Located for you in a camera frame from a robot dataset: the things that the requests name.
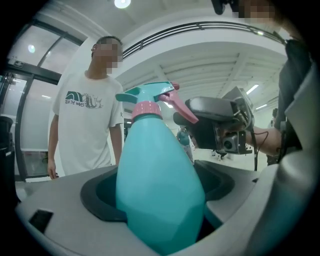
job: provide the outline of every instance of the teal spray bottle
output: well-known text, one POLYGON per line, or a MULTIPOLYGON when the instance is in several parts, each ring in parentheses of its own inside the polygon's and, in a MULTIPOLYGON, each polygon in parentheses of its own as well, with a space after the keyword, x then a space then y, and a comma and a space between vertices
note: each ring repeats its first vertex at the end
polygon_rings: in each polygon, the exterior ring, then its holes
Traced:
POLYGON ((167 102, 196 123, 176 89, 175 83, 154 82, 116 95, 135 104, 118 165, 116 207, 126 212, 131 231, 161 255, 196 242, 205 205, 198 175, 156 103, 167 102))

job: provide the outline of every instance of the black railing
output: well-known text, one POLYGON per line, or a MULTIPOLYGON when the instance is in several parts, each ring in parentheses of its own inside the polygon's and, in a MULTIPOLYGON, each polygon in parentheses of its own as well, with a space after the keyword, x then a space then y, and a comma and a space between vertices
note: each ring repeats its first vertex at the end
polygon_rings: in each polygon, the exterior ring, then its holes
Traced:
POLYGON ((199 30, 212 30, 212 29, 224 29, 224 30, 238 30, 238 31, 245 31, 249 33, 253 33, 262 37, 269 38, 274 40, 280 44, 285 44, 285 40, 281 38, 276 32, 270 33, 254 26, 234 23, 234 22, 225 22, 225 21, 200 21, 200 22, 192 22, 186 23, 178 26, 173 26, 167 29, 164 29, 160 32, 154 33, 141 41, 135 43, 134 45, 130 46, 123 52, 123 58, 127 58, 130 55, 142 50, 143 48, 151 45, 157 41, 162 39, 185 33, 190 31, 199 31, 199 30))

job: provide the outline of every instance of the white t-shirt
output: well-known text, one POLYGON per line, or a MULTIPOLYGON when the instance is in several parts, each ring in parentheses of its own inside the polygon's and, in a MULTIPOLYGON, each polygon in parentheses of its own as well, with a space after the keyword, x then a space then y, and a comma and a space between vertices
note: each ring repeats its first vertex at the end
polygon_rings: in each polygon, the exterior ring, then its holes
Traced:
POLYGON ((124 122, 116 94, 123 88, 112 77, 93 80, 85 73, 69 75, 57 94, 58 140, 63 170, 77 174, 111 164, 109 127, 124 122))

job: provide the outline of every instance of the ceiling light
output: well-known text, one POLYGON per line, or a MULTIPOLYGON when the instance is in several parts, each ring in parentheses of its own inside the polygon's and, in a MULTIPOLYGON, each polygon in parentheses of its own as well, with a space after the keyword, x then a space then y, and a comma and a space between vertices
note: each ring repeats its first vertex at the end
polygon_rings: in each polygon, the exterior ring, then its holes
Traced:
POLYGON ((256 89, 258 86, 259 86, 259 84, 255 84, 254 86, 252 86, 252 88, 251 88, 250 90, 248 90, 248 91, 246 92, 246 94, 251 93, 251 92, 252 92, 254 89, 256 89))
POLYGON ((264 104, 264 105, 262 105, 262 106, 260 106, 260 107, 257 107, 255 110, 258 110, 258 109, 264 108, 264 107, 266 107, 266 106, 267 106, 267 104, 264 104))
POLYGON ((29 44, 28 51, 33 54, 36 51, 36 48, 32 44, 29 44))
POLYGON ((114 0, 115 7, 119 9, 128 7, 130 3, 131 3, 131 0, 114 0))
POLYGON ((166 102, 165 102, 164 104, 166 104, 169 109, 172 109, 172 108, 173 108, 173 106, 171 106, 170 104, 168 104, 168 103, 166 103, 166 102))

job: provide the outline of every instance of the man's arm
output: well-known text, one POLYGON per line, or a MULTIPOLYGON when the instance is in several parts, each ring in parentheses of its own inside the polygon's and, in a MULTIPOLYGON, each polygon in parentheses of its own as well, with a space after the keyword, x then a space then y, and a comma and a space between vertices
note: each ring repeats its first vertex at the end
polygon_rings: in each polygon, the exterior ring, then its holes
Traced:
MULTIPOLYGON (((281 148, 281 132, 278 129, 261 129, 258 127, 254 127, 253 130, 255 133, 257 148, 261 147, 261 152, 270 156, 279 154, 279 149, 281 148)), ((246 132, 246 143, 253 146, 251 133, 248 131, 246 132)))
POLYGON ((116 124, 114 127, 109 127, 109 130, 114 152, 115 164, 118 165, 122 153, 122 131, 120 123, 116 124))
POLYGON ((58 144, 58 124, 59 124, 59 116, 55 114, 50 126, 49 145, 48 145, 47 171, 52 180, 57 178, 55 152, 58 144))

